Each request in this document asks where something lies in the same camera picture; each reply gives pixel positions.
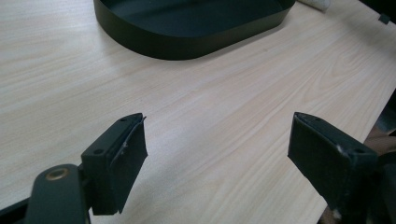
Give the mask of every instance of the black tray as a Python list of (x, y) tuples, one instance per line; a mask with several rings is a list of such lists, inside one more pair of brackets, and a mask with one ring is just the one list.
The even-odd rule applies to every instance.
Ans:
[(295, 0), (93, 0), (103, 29), (149, 57), (201, 57), (278, 26)]

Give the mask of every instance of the screw hole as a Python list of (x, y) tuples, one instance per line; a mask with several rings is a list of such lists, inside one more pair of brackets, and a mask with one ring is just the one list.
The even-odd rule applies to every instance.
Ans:
[(103, 150), (102, 149), (96, 149), (94, 152), (93, 152), (93, 154), (95, 154), (95, 155), (99, 155), (99, 154), (102, 154), (103, 153)]
[(69, 174), (69, 170), (67, 170), (66, 168), (59, 168), (59, 169), (49, 172), (46, 175), (46, 178), (48, 180), (52, 181), (52, 180), (62, 179), (65, 176), (67, 176), (68, 174)]

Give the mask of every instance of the hole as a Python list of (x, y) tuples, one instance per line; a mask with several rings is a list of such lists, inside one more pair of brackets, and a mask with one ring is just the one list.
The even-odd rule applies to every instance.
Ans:
[(356, 153), (365, 153), (365, 151), (361, 148), (355, 148), (355, 149), (353, 149), (353, 151)]
[(68, 174), (69, 174), (69, 170), (67, 170), (66, 168), (59, 168), (47, 173), (46, 178), (52, 181), (52, 180), (62, 179)]
[(94, 152), (93, 152), (93, 154), (95, 154), (95, 155), (99, 155), (99, 154), (102, 154), (103, 153), (103, 150), (102, 149), (96, 149)]

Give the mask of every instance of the wooden table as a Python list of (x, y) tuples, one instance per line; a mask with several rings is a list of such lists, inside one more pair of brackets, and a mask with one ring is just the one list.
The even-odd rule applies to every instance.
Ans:
[(316, 223), (326, 203), (287, 158), (294, 111), (364, 140), (396, 87), (396, 26), (356, 0), (296, 3), (282, 25), (203, 58), (120, 46), (89, 0), (0, 7), (0, 208), (118, 118), (147, 116), (122, 215), (94, 223)]

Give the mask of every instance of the black plastic mount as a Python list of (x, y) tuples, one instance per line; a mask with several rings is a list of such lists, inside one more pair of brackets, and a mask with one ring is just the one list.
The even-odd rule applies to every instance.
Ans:
[(0, 223), (90, 223), (121, 212), (148, 153), (142, 114), (116, 121), (81, 155), (80, 166), (49, 168), (29, 199), (0, 211)]
[(396, 153), (381, 157), (327, 121), (295, 113), (289, 158), (343, 223), (396, 223)]

